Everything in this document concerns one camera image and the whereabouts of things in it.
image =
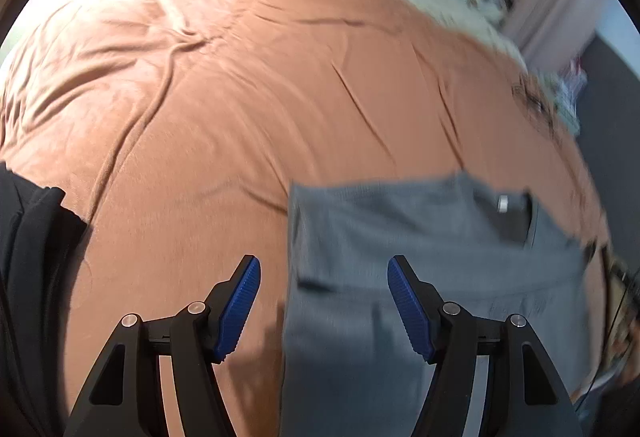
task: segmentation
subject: gray fabric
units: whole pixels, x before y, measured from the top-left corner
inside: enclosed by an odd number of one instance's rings
[[[486,209],[500,196],[507,223]],[[510,228],[518,215],[528,229]],[[582,252],[529,194],[497,194],[463,173],[293,186],[281,437],[411,435],[434,367],[412,350],[388,291],[395,254],[476,316],[524,314],[569,391],[588,373]],[[487,364],[478,358],[465,436],[478,435]]]

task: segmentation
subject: silver screw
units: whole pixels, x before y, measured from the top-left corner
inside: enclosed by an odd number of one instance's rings
[[[460,305],[458,305],[455,302],[447,302],[445,305],[442,306],[442,310],[447,314],[451,314],[452,316],[455,316],[456,314],[460,314]]]
[[[138,317],[135,314],[127,314],[122,319],[122,325],[125,327],[131,327],[132,325],[135,325],[137,322],[138,322]]]
[[[511,323],[516,327],[524,327],[527,324],[527,319],[522,314],[511,315]]]
[[[204,311],[205,308],[206,305],[204,305],[203,302],[193,302],[189,304],[187,311],[189,311],[191,314],[200,314],[202,311]]]

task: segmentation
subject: floor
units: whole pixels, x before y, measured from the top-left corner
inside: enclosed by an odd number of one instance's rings
[[[596,37],[582,56],[578,146],[607,212],[614,250],[640,267],[640,79]]]

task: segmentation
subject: pink curtain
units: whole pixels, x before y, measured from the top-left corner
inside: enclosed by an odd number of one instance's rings
[[[590,42],[607,0],[517,0],[502,33],[529,69],[556,72]]]

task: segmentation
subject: orange blanket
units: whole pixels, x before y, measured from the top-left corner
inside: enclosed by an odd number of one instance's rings
[[[403,0],[60,8],[21,43],[0,88],[0,159],[63,188],[65,207],[90,223],[63,314],[65,409],[121,316],[173,315],[253,253],[260,292],[216,373],[238,435],[276,435],[292,181],[464,169],[530,189],[584,242],[607,239],[574,141],[522,107],[519,72]],[[586,283],[597,362],[599,262]],[[177,408],[166,409],[177,435]]]

